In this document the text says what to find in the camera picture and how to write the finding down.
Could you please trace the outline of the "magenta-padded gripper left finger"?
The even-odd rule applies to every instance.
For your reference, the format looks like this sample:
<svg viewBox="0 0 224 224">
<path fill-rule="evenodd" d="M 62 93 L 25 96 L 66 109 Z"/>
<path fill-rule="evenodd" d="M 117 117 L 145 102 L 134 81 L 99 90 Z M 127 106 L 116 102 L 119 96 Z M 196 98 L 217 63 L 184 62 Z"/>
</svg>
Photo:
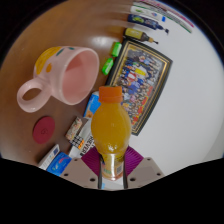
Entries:
<svg viewBox="0 0 224 224">
<path fill-rule="evenodd" d="M 84 188 L 100 189 L 102 175 L 97 149 L 93 147 L 81 158 L 73 158 L 61 177 Z"/>
</svg>

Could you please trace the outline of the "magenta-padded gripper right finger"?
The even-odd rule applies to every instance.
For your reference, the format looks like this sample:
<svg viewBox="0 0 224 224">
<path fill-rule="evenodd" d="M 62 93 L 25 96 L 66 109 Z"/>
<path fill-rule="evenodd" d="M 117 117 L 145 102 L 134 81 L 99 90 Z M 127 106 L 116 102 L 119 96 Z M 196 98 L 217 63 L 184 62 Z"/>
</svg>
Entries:
<svg viewBox="0 0 224 224">
<path fill-rule="evenodd" d="M 123 185 L 125 189 L 143 187 L 164 176 L 151 157 L 143 157 L 131 147 L 124 156 Z"/>
</svg>

